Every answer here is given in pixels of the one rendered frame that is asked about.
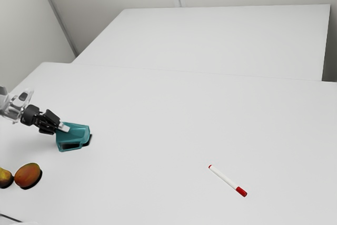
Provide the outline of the white marker with red cap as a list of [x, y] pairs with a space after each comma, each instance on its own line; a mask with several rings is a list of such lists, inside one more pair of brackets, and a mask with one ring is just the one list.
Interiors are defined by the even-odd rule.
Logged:
[[215, 175], [217, 175], [225, 183], [227, 183], [231, 188], [233, 188], [242, 197], [245, 198], [247, 196], [247, 192], [244, 189], [242, 189], [237, 183], [235, 183], [234, 181], [232, 181], [229, 177], [227, 177], [224, 173], [222, 173], [214, 165], [210, 164], [208, 166], [208, 169], [211, 170]]

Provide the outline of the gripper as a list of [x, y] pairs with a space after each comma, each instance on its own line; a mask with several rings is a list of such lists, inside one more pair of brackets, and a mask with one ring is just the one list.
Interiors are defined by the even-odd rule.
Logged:
[[47, 109], [42, 115], [35, 105], [28, 105], [23, 111], [20, 122], [24, 125], [35, 125], [39, 128], [39, 133], [53, 135], [56, 130], [68, 132], [70, 127], [60, 121], [60, 118], [51, 110]]

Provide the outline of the yellow red pear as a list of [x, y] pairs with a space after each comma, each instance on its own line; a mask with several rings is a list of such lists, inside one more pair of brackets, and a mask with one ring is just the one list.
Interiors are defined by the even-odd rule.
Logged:
[[13, 175], [10, 171], [0, 167], [0, 188], [5, 188], [13, 182]]

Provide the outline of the red orange mango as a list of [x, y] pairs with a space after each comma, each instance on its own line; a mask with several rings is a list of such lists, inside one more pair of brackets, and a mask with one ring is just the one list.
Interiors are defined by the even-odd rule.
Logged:
[[28, 163], [16, 171], [14, 182], [20, 188], [30, 188], [40, 180], [41, 175], [42, 171], [37, 163]]

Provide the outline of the teal faceted mug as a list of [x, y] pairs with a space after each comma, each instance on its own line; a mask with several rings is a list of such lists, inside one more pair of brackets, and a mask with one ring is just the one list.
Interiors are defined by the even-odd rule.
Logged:
[[56, 130], [56, 145], [60, 152], [73, 151], [88, 146], [91, 141], [91, 132], [88, 125], [63, 122], [69, 127], [67, 132]]

